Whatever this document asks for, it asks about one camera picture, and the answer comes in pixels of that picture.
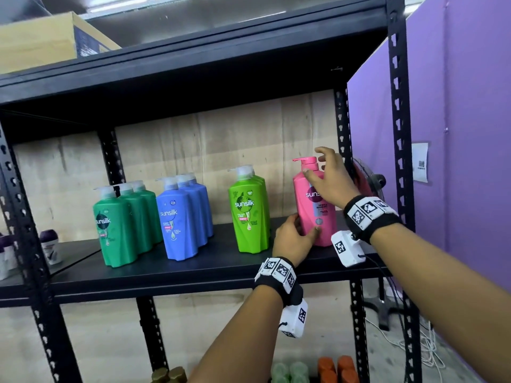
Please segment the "shelving unit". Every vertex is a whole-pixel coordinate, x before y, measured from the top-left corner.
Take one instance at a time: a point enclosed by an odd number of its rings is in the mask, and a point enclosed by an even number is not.
[[[82,381],[60,304],[136,298],[154,370],[167,359],[152,296],[250,287],[271,249],[240,254],[232,225],[225,224],[183,262],[169,261],[160,244],[133,264],[111,269],[94,239],[63,244],[69,260],[50,272],[11,145],[96,130],[115,185],[125,177],[114,126],[334,89],[339,150],[351,171],[347,80],[389,37],[398,212],[414,230],[404,6],[404,0],[342,0],[0,76],[0,195],[20,268],[0,281],[0,307],[32,308],[55,381]],[[155,105],[162,97],[172,104]],[[272,219],[274,226],[282,221]],[[368,261],[345,268],[331,248],[315,247],[298,268],[301,283],[350,281],[363,383],[369,365],[362,279],[390,275],[377,254],[371,257],[380,267]],[[406,295],[404,301],[405,380],[421,383],[418,309]]]

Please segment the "hand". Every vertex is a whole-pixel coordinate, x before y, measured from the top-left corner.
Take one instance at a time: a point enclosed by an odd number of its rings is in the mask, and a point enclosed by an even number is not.
[[[316,153],[323,153],[318,161],[324,162],[324,178],[320,179],[314,171],[306,169],[303,174],[316,191],[327,202],[343,209],[355,196],[360,195],[357,187],[344,167],[342,157],[329,147],[317,147]]]
[[[275,233],[273,242],[273,256],[284,257],[297,267],[307,257],[312,244],[316,241],[321,229],[315,227],[305,236],[298,233],[300,219],[294,213],[281,225]]]

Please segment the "person's left hand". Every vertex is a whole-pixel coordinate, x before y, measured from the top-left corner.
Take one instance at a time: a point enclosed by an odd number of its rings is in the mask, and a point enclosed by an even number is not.
[[[299,226],[298,214],[294,213],[277,229],[273,242],[273,256],[287,258],[295,267],[307,257],[321,232],[319,227],[315,227],[307,235],[301,236],[298,233]]]

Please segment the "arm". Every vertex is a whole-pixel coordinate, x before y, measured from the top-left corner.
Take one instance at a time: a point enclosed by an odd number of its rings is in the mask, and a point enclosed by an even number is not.
[[[319,147],[324,179],[307,179],[328,202],[343,208],[360,193],[342,159]],[[511,295],[426,242],[394,224],[376,230],[371,244],[421,312],[449,344],[489,383],[511,376]]]
[[[297,267],[309,253],[319,230],[306,236],[297,231],[298,215],[277,229],[273,256],[286,257]],[[190,383],[262,383],[270,377],[281,318],[281,296],[260,285],[248,296],[190,376]]]

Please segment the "purple cap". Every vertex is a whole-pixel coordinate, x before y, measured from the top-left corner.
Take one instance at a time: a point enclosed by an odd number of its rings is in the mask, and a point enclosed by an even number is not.
[[[56,240],[58,238],[59,236],[55,230],[45,230],[39,234],[39,240],[41,243],[50,242],[51,240]]]
[[[12,238],[12,235],[3,235],[0,236],[0,247],[9,247],[14,244],[14,239]]]

